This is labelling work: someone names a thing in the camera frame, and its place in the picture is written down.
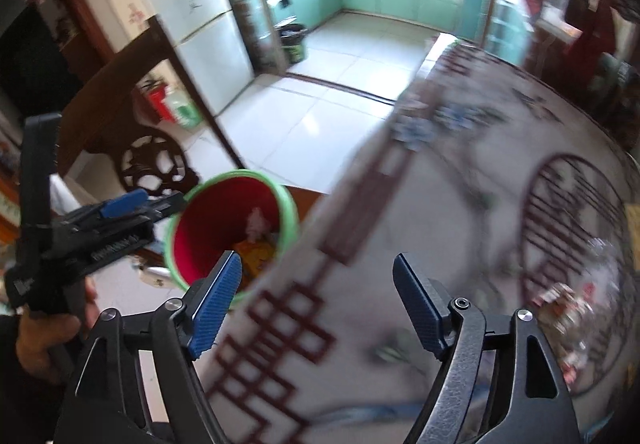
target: screw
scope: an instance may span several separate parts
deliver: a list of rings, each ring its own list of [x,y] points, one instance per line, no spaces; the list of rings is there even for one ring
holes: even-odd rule
[[[179,298],[168,299],[164,303],[164,308],[171,311],[178,310],[179,308],[182,308],[182,300]]]
[[[456,298],[453,302],[453,305],[455,305],[460,310],[466,310],[469,308],[469,305],[471,305],[471,303],[469,303],[469,300],[466,298]]]
[[[522,321],[531,321],[533,319],[533,314],[526,309],[518,310],[518,318]]]
[[[117,313],[118,311],[116,309],[103,310],[102,313],[100,314],[100,319],[102,321],[111,321],[116,316]]]

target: chair backrest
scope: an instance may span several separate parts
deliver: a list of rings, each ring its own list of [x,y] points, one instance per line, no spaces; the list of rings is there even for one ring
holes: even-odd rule
[[[58,173],[66,175],[85,147],[95,141],[130,99],[130,92],[158,63],[167,60],[180,78],[204,120],[239,168],[244,164],[206,107],[200,92],[178,58],[156,16],[148,19],[148,29],[132,40],[89,80],[62,112]]]

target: table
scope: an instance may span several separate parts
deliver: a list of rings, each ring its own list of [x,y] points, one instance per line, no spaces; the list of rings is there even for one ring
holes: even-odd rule
[[[574,384],[589,427],[640,347],[623,211],[639,189],[631,160],[589,117],[456,42],[424,62],[197,363],[220,424],[236,443],[400,443],[438,363],[394,288],[394,257],[409,252],[452,296],[513,313],[575,279],[584,238],[600,236],[624,272],[621,306],[594,331]]]

